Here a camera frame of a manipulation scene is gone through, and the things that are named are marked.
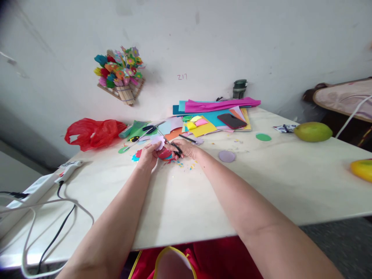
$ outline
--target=white cable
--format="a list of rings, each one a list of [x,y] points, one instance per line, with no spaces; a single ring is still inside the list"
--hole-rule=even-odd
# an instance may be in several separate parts
[[[3,197],[3,198],[8,198],[10,200],[15,200],[15,201],[18,201],[20,203],[23,203],[25,204],[24,201],[22,200],[19,200],[15,197],[12,197],[12,196],[9,196],[9,195],[5,195],[5,194],[0,194],[0,197]],[[3,210],[0,212],[1,213],[8,213],[8,212],[12,212],[12,211],[16,211],[16,210],[20,210],[20,209],[25,209],[25,208],[28,208],[28,209],[31,209],[32,212],[34,213],[34,217],[32,219],[32,223],[31,223],[31,226],[30,226],[30,230],[28,232],[28,235],[27,235],[27,238],[26,238],[26,242],[24,244],[24,247],[23,247],[23,252],[22,252],[22,262],[21,262],[21,271],[22,271],[22,274],[25,278],[27,279],[35,279],[35,278],[40,278],[40,277],[44,277],[44,276],[50,276],[50,275],[54,275],[58,272],[60,272],[64,266],[66,264],[64,264],[61,268],[57,269],[57,270],[54,270],[54,271],[49,271],[49,272],[45,272],[45,273],[40,273],[40,274],[36,274],[36,275],[32,275],[32,274],[29,274],[26,270],[26,266],[27,266],[27,244],[28,244],[28,241],[29,241],[29,238],[30,238],[30,235],[31,235],[31,231],[32,231],[32,228],[34,226],[34,223],[35,223],[35,220],[36,220],[36,211],[33,209],[33,207],[36,207],[36,206],[39,206],[39,205],[45,205],[45,204],[48,204],[48,203],[53,203],[53,202],[72,202],[73,204],[75,204],[76,206],[78,206],[80,209],[82,209],[86,214],[88,214],[88,216],[92,219],[92,226],[94,224],[94,217],[89,213],[89,211],[87,211],[82,205],[80,205],[76,200],[73,200],[73,199],[68,199],[68,198],[64,198],[64,199],[59,199],[59,200],[51,200],[51,201],[46,201],[46,202],[42,202],[42,203],[38,203],[38,204],[34,204],[34,205],[25,205],[25,206],[22,206],[22,207],[17,207],[17,208],[12,208],[12,209],[8,209],[8,210]]]
[[[371,99],[372,98],[372,95],[367,97],[366,99],[364,99],[363,101],[361,101],[359,103],[359,105],[356,107],[356,109],[354,110],[354,112],[350,115],[350,117],[346,120],[344,126],[342,126],[341,130],[337,133],[337,135],[335,136],[335,138],[338,138],[340,136],[340,134],[342,133],[342,131],[346,128],[346,126],[349,124],[350,120],[354,117],[354,115],[358,112],[358,110],[360,109],[360,107],[368,100],[368,99]]]

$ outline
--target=smartphone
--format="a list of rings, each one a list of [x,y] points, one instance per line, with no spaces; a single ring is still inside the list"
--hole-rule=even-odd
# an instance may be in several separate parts
[[[236,130],[242,127],[247,126],[247,123],[240,120],[239,118],[236,118],[232,114],[221,114],[217,116],[219,120],[221,120],[223,123],[225,123],[227,126],[230,127],[230,129]]]

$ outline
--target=white table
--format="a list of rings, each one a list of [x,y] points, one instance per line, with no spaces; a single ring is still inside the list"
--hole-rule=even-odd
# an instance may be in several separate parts
[[[372,158],[370,152],[335,138],[308,143],[294,134],[279,133],[272,127],[295,122],[260,108],[250,108],[249,117],[252,132],[208,134],[203,136],[201,147],[216,158],[221,150],[235,152],[236,161],[226,166],[297,225],[372,213],[372,184],[349,171],[352,161]],[[272,140],[260,141],[256,133],[266,133]],[[62,195],[77,199],[95,219],[130,176],[136,164],[131,158],[144,145],[119,154],[122,146],[123,141],[119,141],[100,151],[79,152],[71,159],[85,163],[73,174]],[[184,167],[158,162],[133,249],[235,235],[199,164],[191,159],[182,163]],[[56,199],[56,190],[57,185],[42,200]],[[29,264],[38,263],[71,207],[63,202],[39,209],[30,238]],[[3,239],[2,247],[8,247],[0,256],[3,266],[20,265],[29,222],[30,216],[24,218]],[[76,217],[66,223],[46,262],[67,260],[90,226],[89,217],[78,210]]]

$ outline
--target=floor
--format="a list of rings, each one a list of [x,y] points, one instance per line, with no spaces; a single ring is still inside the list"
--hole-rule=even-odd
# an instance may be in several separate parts
[[[346,279],[372,278],[372,224],[369,221],[355,218],[303,226],[301,229],[333,261]],[[44,266],[42,272],[56,269],[61,265],[58,263]],[[30,268],[30,273],[35,271],[35,268]],[[0,277],[23,278],[19,270],[6,271]]]

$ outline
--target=plastic bag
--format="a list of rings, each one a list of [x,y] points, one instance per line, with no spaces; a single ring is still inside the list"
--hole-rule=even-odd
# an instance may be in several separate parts
[[[96,121],[89,118],[81,119],[68,127],[65,141],[71,145],[79,145],[81,151],[109,146],[126,125],[116,120]],[[70,136],[78,135],[73,142]]]

